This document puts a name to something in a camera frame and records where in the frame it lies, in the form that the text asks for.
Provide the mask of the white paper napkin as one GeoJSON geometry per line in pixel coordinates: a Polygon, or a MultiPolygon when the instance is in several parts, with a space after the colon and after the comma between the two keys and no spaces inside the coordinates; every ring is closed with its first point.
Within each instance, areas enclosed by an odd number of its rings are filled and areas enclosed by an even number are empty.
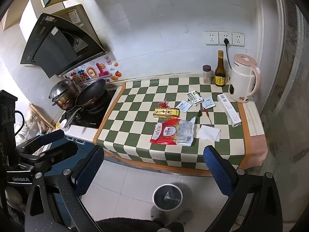
{"type": "Polygon", "coordinates": [[[209,140],[211,142],[219,142],[221,137],[221,130],[214,127],[209,127],[206,125],[201,125],[199,131],[197,132],[197,138],[209,140]]]}

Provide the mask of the long white box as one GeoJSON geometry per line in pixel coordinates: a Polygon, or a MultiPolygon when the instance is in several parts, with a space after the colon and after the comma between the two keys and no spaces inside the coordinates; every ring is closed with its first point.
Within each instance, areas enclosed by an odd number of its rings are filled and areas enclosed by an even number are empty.
{"type": "Polygon", "coordinates": [[[241,125],[241,119],[234,109],[233,105],[229,101],[229,99],[226,97],[225,94],[219,94],[217,95],[217,100],[222,104],[224,111],[228,117],[228,119],[231,122],[232,127],[237,127],[241,125]]]}

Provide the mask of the red clear food bag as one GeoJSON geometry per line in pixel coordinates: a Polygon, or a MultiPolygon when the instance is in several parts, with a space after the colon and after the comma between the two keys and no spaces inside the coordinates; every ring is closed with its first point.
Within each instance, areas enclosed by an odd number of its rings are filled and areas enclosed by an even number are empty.
{"type": "Polygon", "coordinates": [[[190,147],[193,142],[195,120],[196,117],[193,117],[190,121],[169,119],[157,123],[150,142],[157,145],[190,147]]]}

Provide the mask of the red chili pepper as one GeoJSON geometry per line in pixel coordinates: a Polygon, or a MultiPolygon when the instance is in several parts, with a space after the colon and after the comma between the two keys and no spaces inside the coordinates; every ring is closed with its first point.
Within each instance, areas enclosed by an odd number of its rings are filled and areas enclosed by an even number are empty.
{"type": "Polygon", "coordinates": [[[208,110],[204,108],[204,112],[205,112],[206,116],[208,117],[210,124],[212,125],[212,120],[210,118],[210,114],[209,114],[208,110]]]}

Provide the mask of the silver sachet packet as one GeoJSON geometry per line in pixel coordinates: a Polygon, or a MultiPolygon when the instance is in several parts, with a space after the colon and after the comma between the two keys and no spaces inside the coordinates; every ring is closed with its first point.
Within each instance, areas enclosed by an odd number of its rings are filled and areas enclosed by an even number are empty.
{"type": "Polygon", "coordinates": [[[216,105],[213,101],[212,96],[207,96],[203,98],[202,106],[203,106],[203,109],[210,109],[210,108],[215,107],[216,105]]]}

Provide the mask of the white sachet packet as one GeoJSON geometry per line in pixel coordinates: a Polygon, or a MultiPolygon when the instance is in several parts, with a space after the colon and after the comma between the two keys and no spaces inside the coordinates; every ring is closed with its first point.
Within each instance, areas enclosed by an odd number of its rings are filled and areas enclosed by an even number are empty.
{"type": "Polygon", "coordinates": [[[186,113],[193,105],[188,101],[181,101],[175,108],[180,112],[186,113]]]}

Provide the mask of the yellow snack box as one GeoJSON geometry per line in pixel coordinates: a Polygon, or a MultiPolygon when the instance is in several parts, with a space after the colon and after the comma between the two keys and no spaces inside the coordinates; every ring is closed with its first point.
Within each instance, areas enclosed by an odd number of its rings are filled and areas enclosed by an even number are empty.
{"type": "Polygon", "coordinates": [[[154,117],[157,118],[179,118],[180,110],[177,108],[156,108],[153,113],[154,117]]]}

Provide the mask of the red torn sauce packet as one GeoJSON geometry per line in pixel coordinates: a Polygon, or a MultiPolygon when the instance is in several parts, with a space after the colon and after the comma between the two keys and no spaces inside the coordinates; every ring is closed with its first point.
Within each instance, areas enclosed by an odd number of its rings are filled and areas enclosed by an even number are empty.
{"type": "Polygon", "coordinates": [[[170,106],[168,105],[167,101],[161,102],[158,104],[159,108],[169,108],[170,106]]]}

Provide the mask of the white round trash bin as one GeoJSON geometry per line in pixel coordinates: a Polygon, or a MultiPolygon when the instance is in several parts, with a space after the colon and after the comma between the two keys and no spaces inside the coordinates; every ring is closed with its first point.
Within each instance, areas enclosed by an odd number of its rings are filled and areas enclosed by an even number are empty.
{"type": "Polygon", "coordinates": [[[163,184],[156,188],[152,195],[155,207],[169,212],[179,208],[183,202],[182,190],[174,184],[163,184]]]}

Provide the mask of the black induction cooktop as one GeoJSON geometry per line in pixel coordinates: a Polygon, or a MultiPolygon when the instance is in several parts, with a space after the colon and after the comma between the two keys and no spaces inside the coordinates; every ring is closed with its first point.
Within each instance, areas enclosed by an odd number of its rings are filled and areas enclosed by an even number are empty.
{"type": "Polygon", "coordinates": [[[106,90],[95,105],[78,111],[71,125],[98,129],[115,93],[116,90],[106,90]]]}

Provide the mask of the steel pot with lid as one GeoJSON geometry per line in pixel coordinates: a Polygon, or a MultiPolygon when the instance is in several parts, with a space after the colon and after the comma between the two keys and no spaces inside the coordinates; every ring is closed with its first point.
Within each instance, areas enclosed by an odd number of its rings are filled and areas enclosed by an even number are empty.
{"type": "Polygon", "coordinates": [[[52,105],[57,105],[64,111],[69,111],[76,105],[76,99],[79,96],[79,90],[69,79],[58,82],[50,91],[49,98],[52,105]]]}

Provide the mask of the black frying pan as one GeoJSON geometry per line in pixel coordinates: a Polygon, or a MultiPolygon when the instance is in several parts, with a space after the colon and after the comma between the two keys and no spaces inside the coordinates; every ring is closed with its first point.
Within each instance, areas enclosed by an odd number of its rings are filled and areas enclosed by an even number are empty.
{"type": "Polygon", "coordinates": [[[106,81],[104,79],[99,79],[88,85],[86,88],[84,88],[84,90],[76,98],[77,109],[67,120],[66,124],[63,127],[63,130],[67,131],[70,128],[70,125],[76,114],[80,110],[85,109],[88,106],[93,106],[95,102],[104,94],[105,90],[106,90],[106,81]]]}

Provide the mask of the black trouser legs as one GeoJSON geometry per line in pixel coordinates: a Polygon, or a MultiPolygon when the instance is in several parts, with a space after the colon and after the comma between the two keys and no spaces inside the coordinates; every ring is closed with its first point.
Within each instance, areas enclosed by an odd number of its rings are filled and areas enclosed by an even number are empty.
{"type": "Polygon", "coordinates": [[[159,220],[114,217],[96,221],[102,231],[184,231],[181,223],[165,225],[159,220]]]}

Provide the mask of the green white checkered mat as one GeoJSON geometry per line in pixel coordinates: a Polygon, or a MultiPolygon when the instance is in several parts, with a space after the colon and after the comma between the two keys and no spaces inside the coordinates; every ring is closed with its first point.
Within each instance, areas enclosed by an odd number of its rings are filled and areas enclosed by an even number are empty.
{"type": "Polygon", "coordinates": [[[107,154],[149,166],[207,174],[206,146],[238,168],[247,157],[243,126],[219,102],[228,86],[198,77],[124,82],[93,139],[107,154]]]}

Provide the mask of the brown sauce bottle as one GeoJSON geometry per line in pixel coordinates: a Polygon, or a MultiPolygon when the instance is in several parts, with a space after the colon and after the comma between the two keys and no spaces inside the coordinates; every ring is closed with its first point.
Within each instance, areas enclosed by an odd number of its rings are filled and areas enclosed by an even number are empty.
{"type": "Polygon", "coordinates": [[[226,71],[224,67],[224,52],[218,51],[218,62],[215,70],[215,85],[223,87],[225,85],[226,71]]]}

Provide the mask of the white pink electric kettle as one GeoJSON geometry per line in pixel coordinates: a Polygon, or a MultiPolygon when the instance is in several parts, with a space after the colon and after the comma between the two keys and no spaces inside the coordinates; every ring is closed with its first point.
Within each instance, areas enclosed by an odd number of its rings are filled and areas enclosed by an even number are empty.
{"type": "Polygon", "coordinates": [[[228,93],[232,100],[246,103],[261,85],[261,72],[254,58],[245,54],[234,55],[228,93]]]}

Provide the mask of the black range hood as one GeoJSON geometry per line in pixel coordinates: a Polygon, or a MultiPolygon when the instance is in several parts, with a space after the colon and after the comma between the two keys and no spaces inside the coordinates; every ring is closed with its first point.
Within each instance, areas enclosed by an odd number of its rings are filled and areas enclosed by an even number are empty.
{"type": "Polygon", "coordinates": [[[39,66],[51,78],[106,53],[79,26],[59,16],[42,13],[28,38],[20,63],[39,66]]]}

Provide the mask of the small spice jar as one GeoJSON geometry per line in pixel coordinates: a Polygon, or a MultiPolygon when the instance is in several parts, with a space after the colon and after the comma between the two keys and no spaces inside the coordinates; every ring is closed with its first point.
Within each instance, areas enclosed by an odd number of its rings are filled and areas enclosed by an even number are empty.
{"type": "Polygon", "coordinates": [[[211,84],[211,78],[212,78],[212,68],[210,65],[206,64],[203,65],[203,81],[204,84],[209,85],[211,84]]]}

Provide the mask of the colourful wall stickers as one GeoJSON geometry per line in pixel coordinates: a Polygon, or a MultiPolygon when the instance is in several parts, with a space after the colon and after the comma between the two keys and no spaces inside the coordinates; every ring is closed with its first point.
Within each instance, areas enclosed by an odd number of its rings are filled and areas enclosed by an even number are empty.
{"type": "Polygon", "coordinates": [[[93,82],[97,78],[103,78],[107,83],[116,82],[123,77],[120,64],[112,54],[102,55],[73,68],[63,75],[76,85],[93,82]]]}

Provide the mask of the white wall socket strip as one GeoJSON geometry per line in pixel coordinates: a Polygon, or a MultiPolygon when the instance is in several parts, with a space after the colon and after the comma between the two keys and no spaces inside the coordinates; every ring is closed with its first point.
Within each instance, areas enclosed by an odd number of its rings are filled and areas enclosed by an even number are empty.
{"type": "Polygon", "coordinates": [[[228,46],[244,47],[244,34],[237,32],[203,32],[203,40],[207,46],[223,46],[228,41],[228,46]]]}

